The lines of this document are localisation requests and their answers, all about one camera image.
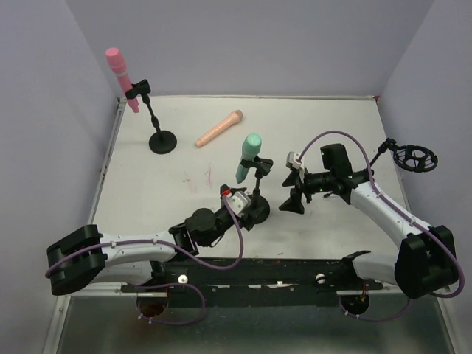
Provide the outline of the teal toy microphone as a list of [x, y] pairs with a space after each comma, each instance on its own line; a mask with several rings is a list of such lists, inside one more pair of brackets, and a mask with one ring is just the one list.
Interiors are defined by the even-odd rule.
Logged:
[[253, 161], [262, 147], [262, 138], [256, 133], [249, 134], [243, 141], [241, 148], [240, 163], [235, 173], [236, 182], [241, 184], [247, 177], [249, 169], [242, 165], [242, 161]]

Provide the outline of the black round-base mic stand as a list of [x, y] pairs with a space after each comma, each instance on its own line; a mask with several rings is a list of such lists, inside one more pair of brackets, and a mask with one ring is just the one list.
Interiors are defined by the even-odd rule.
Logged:
[[159, 119], [152, 109], [149, 93], [151, 93], [149, 82], [141, 80], [138, 83], [132, 83], [131, 89], [125, 92], [125, 96], [127, 99], [135, 99], [138, 96], [142, 98], [142, 102], [149, 112], [151, 124], [156, 131], [149, 138], [149, 148], [155, 154], [164, 155], [175, 149], [177, 138], [171, 131], [161, 129]]

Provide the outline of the pink toy microphone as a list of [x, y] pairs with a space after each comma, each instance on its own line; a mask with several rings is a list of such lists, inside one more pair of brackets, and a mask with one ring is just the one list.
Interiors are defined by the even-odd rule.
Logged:
[[105, 51], [105, 56], [108, 66], [115, 74], [123, 93], [127, 94], [133, 88], [133, 85], [128, 75], [124, 55], [118, 48], [111, 47]]

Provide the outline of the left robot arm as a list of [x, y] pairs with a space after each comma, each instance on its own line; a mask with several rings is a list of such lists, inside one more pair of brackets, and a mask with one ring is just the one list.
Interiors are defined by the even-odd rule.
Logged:
[[142, 287], [151, 278], [151, 263], [191, 259], [217, 271], [228, 271], [241, 261], [239, 254], [230, 265], [213, 265], [198, 257], [200, 247], [210, 247], [231, 227], [238, 233], [257, 224], [262, 206], [237, 196], [222, 198], [221, 208], [196, 210], [183, 223], [165, 232], [143, 236], [101, 233], [97, 225], [80, 227], [46, 250], [50, 281], [55, 296], [73, 294], [87, 285], [121, 282]]

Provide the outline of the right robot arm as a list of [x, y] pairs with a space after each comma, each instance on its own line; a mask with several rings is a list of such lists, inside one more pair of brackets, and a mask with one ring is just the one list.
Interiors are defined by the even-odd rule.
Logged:
[[281, 211], [304, 214], [304, 203], [316, 193], [330, 192], [363, 212], [379, 226], [398, 248], [395, 256], [360, 252], [353, 257], [356, 276], [398, 286], [410, 299], [418, 299], [459, 279], [451, 256], [454, 238], [445, 226], [433, 227], [417, 219], [372, 183], [367, 170], [353, 171], [343, 144], [320, 149], [325, 171], [309, 173], [300, 153], [289, 152], [286, 166], [290, 174], [283, 186], [290, 197]]

